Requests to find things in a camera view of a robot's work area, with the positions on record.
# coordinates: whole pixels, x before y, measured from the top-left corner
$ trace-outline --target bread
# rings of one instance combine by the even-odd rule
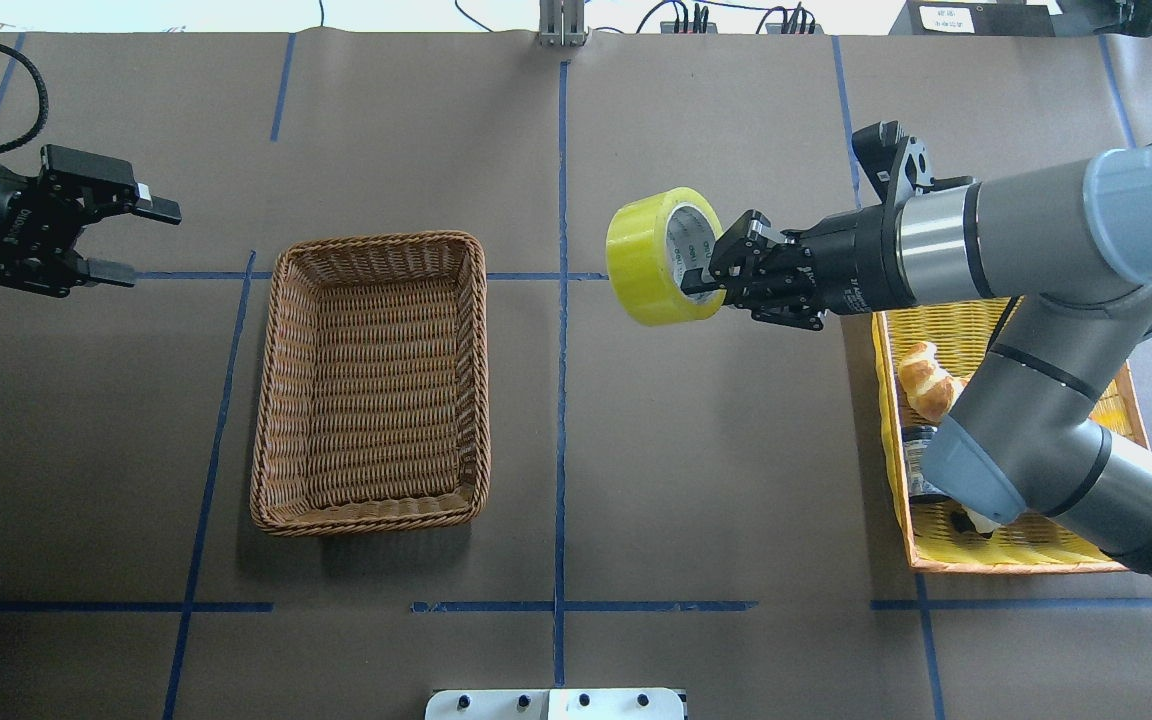
[[[896,367],[900,387],[915,412],[938,423],[954,407],[968,381],[947,373],[937,361],[937,343],[916,342]]]

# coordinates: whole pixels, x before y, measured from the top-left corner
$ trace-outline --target black box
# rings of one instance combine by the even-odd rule
[[[905,0],[888,35],[1009,35],[1053,37],[1046,5],[929,3]]]

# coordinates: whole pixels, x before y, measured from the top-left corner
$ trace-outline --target wicker basket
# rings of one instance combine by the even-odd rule
[[[924,573],[1055,574],[1111,573],[1123,570],[1097,550],[1036,511],[1024,511],[991,538],[957,532],[950,515],[961,511],[954,501],[909,502],[905,453],[901,429],[934,424],[915,412],[896,379],[896,364],[915,342],[927,340],[938,347],[937,358],[952,374],[972,373],[984,357],[984,346],[1006,300],[960,302],[954,305],[918,306],[874,314],[879,406],[882,411],[882,447],[887,452],[896,518],[905,535],[905,556],[915,570]],[[1106,388],[1092,411],[1092,419],[1135,442],[1149,447],[1135,402],[1132,370],[1127,365]]]
[[[270,290],[251,513],[276,536],[465,523],[488,497],[486,270],[457,232],[303,242]]]

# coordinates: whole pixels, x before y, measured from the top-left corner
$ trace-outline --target blue object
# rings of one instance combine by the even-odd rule
[[[1152,145],[1111,150],[1083,176],[1083,209],[1106,263],[1128,281],[1152,282]]]
[[[963,425],[946,415],[923,452],[923,475],[947,497],[1007,524],[1025,510],[1016,486]]]

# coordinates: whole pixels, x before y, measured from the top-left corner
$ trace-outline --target yellow tape roll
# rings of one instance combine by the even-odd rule
[[[704,320],[723,304],[722,291],[687,296],[682,274],[707,268],[718,214],[690,187],[630,202],[607,228],[607,274],[621,306],[637,323],[666,325]]]

